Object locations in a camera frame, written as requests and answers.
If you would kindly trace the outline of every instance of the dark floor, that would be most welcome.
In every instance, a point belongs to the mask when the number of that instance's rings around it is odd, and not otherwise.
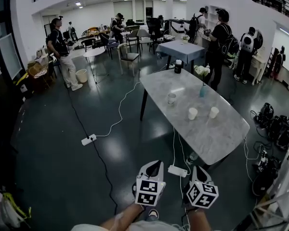
[[[103,63],[110,76],[96,87],[89,73],[89,81],[84,87],[70,95],[87,133],[106,135],[110,126],[120,119],[120,100],[133,89],[139,76],[133,78],[131,70],[126,67],[121,75],[117,54],[111,61],[104,53],[96,62]],[[165,62],[166,59],[157,60],[144,46],[139,75],[157,71]],[[89,69],[83,57],[74,59],[74,63],[77,69]],[[259,111],[265,102],[269,102],[275,114],[289,116],[289,91],[283,84],[265,77],[260,85],[254,87],[250,82],[247,85],[236,83],[232,71],[223,67],[218,92],[229,99],[235,86],[236,92],[231,95],[233,106],[250,124],[247,135],[249,157],[256,157],[253,144],[265,139],[257,134],[250,110]],[[140,122],[143,91],[139,84],[127,96],[121,106],[123,121],[112,128],[108,137],[98,138],[95,145],[107,164],[118,210],[133,202],[131,186],[140,167],[153,160],[162,160],[167,186],[157,210],[162,221],[181,224],[184,209],[181,208],[180,179],[167,172],[173,161],[172,126],[150,98],[144,120]],[[24,189],[19,198],[23,207],[32,207],[29,223],[33,230],[68,231],[76,224],[98,225],[113,216],[115,206],[108,197],[110,185],[105,178],[104,166],[92,143],[82,146],[84,138],[85,133],[58,73],[57,82],[49,90],[25,102],[13,138],[13,145],[19,151],[17,185]],[[188,155],[191,148],[184,141],[183,147]],[[176,166],[184,167],[177,137],[175,148]],[[274,150],[274,155],[283,157],[278,150]],[[248,168],[253,178],[252,163],[248,163]],[[218,200],[207,211],[208,219],[215,230],[229,231],[253,209],[256,201],[246,173],[243,143],[218,168],[213,166],[208,172],[220,192]]]

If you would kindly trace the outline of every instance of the white bucket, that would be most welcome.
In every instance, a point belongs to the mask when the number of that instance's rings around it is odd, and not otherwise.
[[[86,70],[86,69],[78,70],[78,71],[76,72],[76,76],[77,76],[78,80],[79,80],[81,83],[85,83],[85,82],[88,81],[87,70]]]

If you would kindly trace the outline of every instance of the shoe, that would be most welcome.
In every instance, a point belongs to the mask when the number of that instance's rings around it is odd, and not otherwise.
[[[240,77],[233,75],[233,77],[236,79],[236,81],[240,81]]]
[[[82,84],[78,84],[77,86],[72,87],[72,91],[78,90],[80,88],[82,88]]]
[[[155,209],[151,209],[149,211],[149,216],[156,216],[157,218],[159,218],[158,211]]]

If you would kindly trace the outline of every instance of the power strip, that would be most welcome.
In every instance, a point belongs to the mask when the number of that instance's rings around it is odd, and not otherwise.
[[[168,168],[168,173],[171,173],[173,175],[181,176],[181,177],[186,177],[187,175],[187,170],[182,169],[180,167],[176,167],[174,165],[170,165]]]
[[[85,138],[81,141],[82,145],[85,146],[87,144],[90,144],[91,142],[95,141],[96,140],[96,135],[95,134],[92,134],[89,136],[89,138]]]

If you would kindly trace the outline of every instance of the paper cup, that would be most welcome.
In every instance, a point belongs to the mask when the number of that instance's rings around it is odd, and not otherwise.
[[[194,120],[198,114],[198,110],[195,108],[190,108],[188,110],[188,119]]]
[[[210,117],[212,119],[214,119],[217,116],[218,113],[219,113],[219,109],[216,108],[216,107],[212,107],[211,108],[211,112],[210,112]]]
[[[174,93],[168,94],[168,104],[173,105],[176,99],[177,99],[177,95],[175,95]]]

